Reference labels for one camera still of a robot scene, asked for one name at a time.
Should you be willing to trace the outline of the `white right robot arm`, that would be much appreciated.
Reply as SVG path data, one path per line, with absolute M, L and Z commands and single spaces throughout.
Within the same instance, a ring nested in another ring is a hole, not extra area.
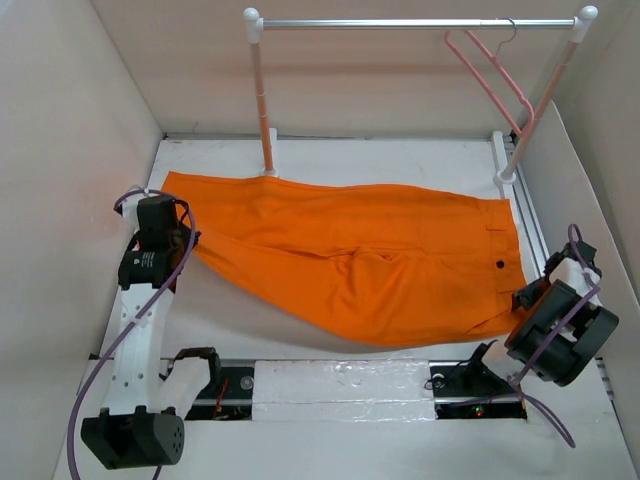
M 599 299 L 596 248 L 571 240 L 546 262 L 544 275 L 512 295 L 521 316 L 502 343 L 462 369 L 462 381 L 483 394 L 498 380 L 510 387 L 534 374 L 560 387 L 572 383 L 619 325 Z

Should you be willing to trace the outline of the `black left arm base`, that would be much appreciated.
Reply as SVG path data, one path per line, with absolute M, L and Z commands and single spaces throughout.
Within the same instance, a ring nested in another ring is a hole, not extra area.
M 197 358 L 207 362 L 209 383 L 182 416 L 186 421 L 244 421 L 252 418 L 255 361 L 221 360 L 214 347 L 182 349 L 170 363 L 167 380 L 178 361 Z

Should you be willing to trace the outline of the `white clothes rack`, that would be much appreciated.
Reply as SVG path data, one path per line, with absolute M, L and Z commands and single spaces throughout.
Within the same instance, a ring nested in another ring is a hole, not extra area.
M 516 169 L 528 142 L 530 141 L 540 118 L 551 101 L 555 87 L 562 78 L 578 46 L 587 36 L 592 24 L 599 16 L 599 10 L 593 5 L 583 7 L 571 19 L 265 19 L 257 9 L 247 8 L 243 12 L 250 49 L 254 92 L 259 122 L 259 135 L 264 162 L 264 173 L 274 175 L 274 145 L 277 130 L 269 125 L 266 91 L 261 55 L 260 39 L 265 31 L 293 30 L 429 30 L 442 31 L 443 40 L 449 50 L 464 65 L 475 81 L 487 94 L 498 112 L 511 127 L 518 138 L 515 153 L 511 158 L 499 160 L 493 183 L 499 191 L 513 185 L 517 180 Z M 510 30 L 513 35 L 524 30 L 566 30 L 570 33 L 551 78 L 546 84 L 542 97 L 534 106 L 527 95 L 508 73 L 498 59 L 500 47 L 490 50 L 476 35 L 479 30 Z M 452 42 L 451 33 L 461 31 L 489 61 L 496 73 L 504 80 L 516 96 L 526 114 L 526 122 L 520 126 L 509 113 L 496 92 L 491 88 L 480 71 L 467 56 Z

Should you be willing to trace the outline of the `aluminium side rail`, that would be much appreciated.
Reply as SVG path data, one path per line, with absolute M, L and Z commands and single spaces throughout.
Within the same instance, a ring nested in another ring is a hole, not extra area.
M 544 274 L 544 266 L 550 253 L 521 165 L 516 167 L 515 181 L 505 185 L 503 191 L 512 205 L 522 269 L 525 279 L 530 283 Z

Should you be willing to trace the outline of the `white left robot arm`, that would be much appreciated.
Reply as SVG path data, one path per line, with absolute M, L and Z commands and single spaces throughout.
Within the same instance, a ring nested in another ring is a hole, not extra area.
M 178 463 L 185 446 L 185 419 L 198 395 L 222 387 L 219 357 L 212 347 L 180 351 L 168 372 L 161 350 L 178 277 L 199 233 L 188 203 L 159 190 L 132 189 L 114 210 L 134 228 L 118 267 L 118 334 L 89 375 L 107 362 L 110 383 L 96 415 L 72 410 L 67 461 L 79 476 L 74 440 L 80 438 L 108 470 L 161 469 Z

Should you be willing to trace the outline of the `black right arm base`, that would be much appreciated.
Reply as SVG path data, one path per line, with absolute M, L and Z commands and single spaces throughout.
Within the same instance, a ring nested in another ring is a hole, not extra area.
M 433 396 L 437 420 L 527 419 L 515 390 L 483 360 L 496 343 L 481 343 L 468 359 L 429 363 L 424 389 Z

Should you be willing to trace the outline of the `orange trousers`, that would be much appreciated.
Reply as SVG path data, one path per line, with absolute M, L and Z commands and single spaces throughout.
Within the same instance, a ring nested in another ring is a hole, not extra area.
M 229 283 L 341 338 L 383 347 L 509 333 L 525 284 L 511 206 L 409 185 L 346 187 L 172 172 L 198 257 Z

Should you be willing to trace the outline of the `white foam block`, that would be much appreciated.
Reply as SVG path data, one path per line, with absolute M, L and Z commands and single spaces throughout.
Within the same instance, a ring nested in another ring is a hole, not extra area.
M 423 360 L 259 361 L 252 419 L 261 422 L 412 423 L 435 418 Z

